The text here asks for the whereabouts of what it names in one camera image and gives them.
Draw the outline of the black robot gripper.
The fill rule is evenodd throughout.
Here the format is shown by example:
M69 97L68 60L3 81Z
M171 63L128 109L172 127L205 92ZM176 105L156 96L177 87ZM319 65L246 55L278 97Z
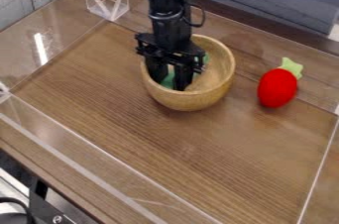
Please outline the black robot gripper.
M204 65L204 50L192 41L192 29L201 28L191 21L191 13L149 14L151 33L135 35L136 52L144 56L148 74L160 83L168 75L168 66L175 66L173 89L183 91L192 83L193 72L200 73Z

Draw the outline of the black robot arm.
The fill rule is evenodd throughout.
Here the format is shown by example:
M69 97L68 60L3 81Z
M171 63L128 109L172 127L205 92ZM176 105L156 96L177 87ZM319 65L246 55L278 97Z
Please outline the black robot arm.
M205 23L192 22L189 0L148 0L151 33L137 33L136 52L144 56L148 75L160 83L173 66L173 89L183 91L192 83L193 74L203 72L205 51L192 41L192 29Z

